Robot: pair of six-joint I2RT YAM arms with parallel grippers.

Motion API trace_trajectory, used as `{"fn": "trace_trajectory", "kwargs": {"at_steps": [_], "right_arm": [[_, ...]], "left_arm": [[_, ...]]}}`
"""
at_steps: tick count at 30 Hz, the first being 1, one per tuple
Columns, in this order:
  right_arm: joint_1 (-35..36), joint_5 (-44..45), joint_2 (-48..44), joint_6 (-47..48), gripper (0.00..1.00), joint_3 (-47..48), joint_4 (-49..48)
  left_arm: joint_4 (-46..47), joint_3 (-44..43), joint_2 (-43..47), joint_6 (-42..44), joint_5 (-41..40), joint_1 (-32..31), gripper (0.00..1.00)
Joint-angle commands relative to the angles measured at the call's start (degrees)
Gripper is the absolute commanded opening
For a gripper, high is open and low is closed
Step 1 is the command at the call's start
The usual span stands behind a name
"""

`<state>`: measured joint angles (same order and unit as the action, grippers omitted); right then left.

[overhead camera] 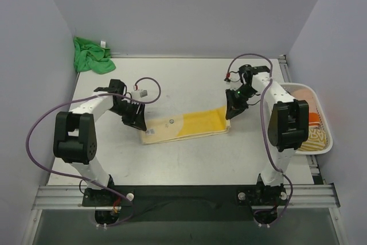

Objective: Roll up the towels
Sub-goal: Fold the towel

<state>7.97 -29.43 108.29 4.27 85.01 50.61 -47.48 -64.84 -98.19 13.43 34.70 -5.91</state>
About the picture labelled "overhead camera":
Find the yellow cream towel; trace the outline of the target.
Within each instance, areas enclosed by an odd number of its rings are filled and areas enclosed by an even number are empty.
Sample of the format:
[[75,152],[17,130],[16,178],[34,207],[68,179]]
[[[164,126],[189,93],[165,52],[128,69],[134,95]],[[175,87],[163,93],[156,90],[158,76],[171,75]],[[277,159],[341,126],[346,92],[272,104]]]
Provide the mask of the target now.
[[140,133],[144,145],[182,141],[227,133],[231,122],[226,119],[226,107],[191,112],[165,118],[150,119],[147,130]]

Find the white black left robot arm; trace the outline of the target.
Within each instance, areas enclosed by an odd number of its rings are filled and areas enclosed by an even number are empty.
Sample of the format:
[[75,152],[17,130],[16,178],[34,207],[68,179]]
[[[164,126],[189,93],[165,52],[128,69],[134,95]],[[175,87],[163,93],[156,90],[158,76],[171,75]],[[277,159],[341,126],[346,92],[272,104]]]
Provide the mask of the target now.
[[72,111],[60,111],[55,121],[54,156],[70,164],[82,177],[91,180],[85,190],[87,196],[95,196],[103,206],[115,201],[116,192],[112,176],[102,168],[96,157],[95,122],[110,111],[119,115],[124,125],[141,131],[147,130],[145,105],[135,101],[146,97],[147,91],[136,88],[127,99],[117,95],[126,95],[126,85],[118,79],[112,79],[108,87],[97,87],[93,91],[93,99]]

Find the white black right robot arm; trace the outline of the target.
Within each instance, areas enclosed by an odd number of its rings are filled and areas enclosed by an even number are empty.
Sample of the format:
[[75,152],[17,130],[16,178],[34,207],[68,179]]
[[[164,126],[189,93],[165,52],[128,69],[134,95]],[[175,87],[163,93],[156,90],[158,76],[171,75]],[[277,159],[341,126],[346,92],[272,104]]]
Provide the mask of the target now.
[[255,200],[266,205],[280,196],[287,198],[283,190],[286,170],[291,158],[309,136],[309,105],[290,95],[272,78],[272,71],[266,66],[243,65],[237,71],[237,78],[227,72],[225,91],[227,110],[225,118],[230,120],[249,107],[248,100],[260,96],[260,124],[268,164],[259,174],[254,190]]

